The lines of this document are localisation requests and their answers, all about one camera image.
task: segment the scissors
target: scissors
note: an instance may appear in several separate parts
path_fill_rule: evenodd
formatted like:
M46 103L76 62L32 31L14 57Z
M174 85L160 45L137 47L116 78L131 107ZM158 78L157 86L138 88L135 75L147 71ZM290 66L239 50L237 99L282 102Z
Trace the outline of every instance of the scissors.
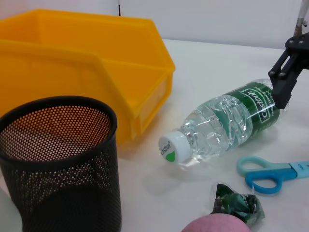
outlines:
M245 163L255 163L261 166L257 169L244 168ZM250 188L263 194L274 194L281 190L285 180L309 177L309 161L295 163L271 163L256 156L240 158L237 162L237 170L245 177ZM265 188L254 183L254 180L271 179L276 182L273 188Z

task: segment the green bottle label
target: green bottle label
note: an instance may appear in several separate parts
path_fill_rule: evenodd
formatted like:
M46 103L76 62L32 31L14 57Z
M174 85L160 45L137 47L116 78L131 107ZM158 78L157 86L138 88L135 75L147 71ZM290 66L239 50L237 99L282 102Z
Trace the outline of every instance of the green bottle label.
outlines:
M279 118L280 109L274 103L271 89L261 83L248 83L226 95L237 98L249 110L253 124L251 136L270 127Z

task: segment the bottle cap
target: bottle cap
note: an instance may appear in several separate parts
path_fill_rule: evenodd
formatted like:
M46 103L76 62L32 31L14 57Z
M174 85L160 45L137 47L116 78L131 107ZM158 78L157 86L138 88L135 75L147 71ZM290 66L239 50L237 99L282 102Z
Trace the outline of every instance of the bottle cap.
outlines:
M162 136L159 140L159 149L163 158L172 163L182 163L192 156L190 143L180 131Z

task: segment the blue scissors handle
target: blue scissors handle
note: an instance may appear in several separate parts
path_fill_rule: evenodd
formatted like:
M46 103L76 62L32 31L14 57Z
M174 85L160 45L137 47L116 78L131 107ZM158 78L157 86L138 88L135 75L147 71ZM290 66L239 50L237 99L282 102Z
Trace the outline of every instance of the blue scissors handle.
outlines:
M245 181L250 188L263 194L274 194L280 191L282 183L285 180L292 180L297 178L297 172L293 168L279 169L273 171L257 171L250 172L246 175ZM273 188L265 188L254 183L254 180L270 179L276 182Z
M255 163L261 166L261 168L248 169L244 167L245 163ZM237 170L240 175L246 176L248 173L257 171L271 171L278 169L288 169L291 166L288 163L272 163L257 156L248 156L240 158L237 162Z

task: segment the white wall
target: white wall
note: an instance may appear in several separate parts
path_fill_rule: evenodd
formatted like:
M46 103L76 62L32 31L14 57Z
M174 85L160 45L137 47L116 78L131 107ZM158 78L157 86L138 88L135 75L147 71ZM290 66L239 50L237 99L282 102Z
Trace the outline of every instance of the white wall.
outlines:
M120 0L121 15L151 18L163 38L283 48L301 0Z
M36 8L118 15L119 0L0 0L0 19Z

